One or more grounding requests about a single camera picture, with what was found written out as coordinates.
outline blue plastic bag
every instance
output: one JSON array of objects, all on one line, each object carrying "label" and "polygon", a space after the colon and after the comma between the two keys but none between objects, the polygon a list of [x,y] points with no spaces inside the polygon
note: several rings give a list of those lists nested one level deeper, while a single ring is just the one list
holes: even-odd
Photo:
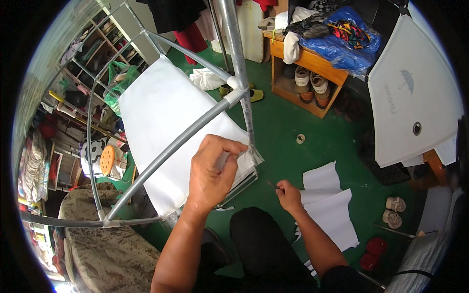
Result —
[{"label": "blue plastic bag", "polygon": [[379,49],[381,36],[369,28],[350,6],[342,7],[334,12],[324,20],[324,24],[341,19],[355,21],[357,26],[370,36],[371,40],[368,46],[362,49],[353,49],[344,40],[333,35],[325,38],[300,38],[299,44],[319,53],[330,61],[334,68],[345,69],[352,76],[366,74],[368,67],[375,62],[375,54]]}]

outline person's right hand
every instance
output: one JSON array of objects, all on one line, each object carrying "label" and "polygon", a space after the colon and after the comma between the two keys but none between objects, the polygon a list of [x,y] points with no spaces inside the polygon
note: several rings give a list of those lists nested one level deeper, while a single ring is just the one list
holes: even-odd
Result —
[{"label": "person's right hand", "polygon": [[280,204],[284,210],[292,216],[304,210],[298,188],[293,186],[288,180],[279,181],[277,187],[279,189],[276,189],[275,193],[279,197]]}]

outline red cloth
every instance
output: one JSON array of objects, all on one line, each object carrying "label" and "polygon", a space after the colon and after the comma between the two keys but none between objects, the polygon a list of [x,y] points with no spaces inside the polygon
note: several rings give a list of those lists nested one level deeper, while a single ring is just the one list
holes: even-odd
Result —
[{"label": "red cloth", "polygon": [[[174,31],[174,35],[181,46],[194,53],[202,52],[208,47],[196,23],[192,23],[181,32]],[[197,65],[197,62],[188,56],[186,56],[186,60],[189,64]]]},{"label": "red cloth", "polygon": [[[253,1],[259,3],[259,5],[261,6],[261,10],[263,12],[267,11],[269,6],[276,6],[278,4],[277,0],[253,0]],[[242,4],[242,0],[236,0],[236,5],[241,6],[241,4]]]}]

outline white bag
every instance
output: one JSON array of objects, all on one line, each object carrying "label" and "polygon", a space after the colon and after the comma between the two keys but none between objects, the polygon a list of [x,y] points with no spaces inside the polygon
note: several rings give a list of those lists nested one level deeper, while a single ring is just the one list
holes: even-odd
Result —
[{"label": "white bag", "polygon": [[226,82],[214,74],[210,69],[194,69],[194,73],[189,75],[189,79],[201,90],[214,90]]}]

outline tape roll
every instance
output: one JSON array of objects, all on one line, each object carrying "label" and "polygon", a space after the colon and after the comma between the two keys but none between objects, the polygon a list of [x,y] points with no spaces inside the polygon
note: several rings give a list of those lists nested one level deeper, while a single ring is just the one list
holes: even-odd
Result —
[{"label": "tape roll", "polygon": [[298,144],[302,144],[305,139],[306,139],[306,137],[303,134],[298,134],[298,136],[296,137],[296,142]]}]

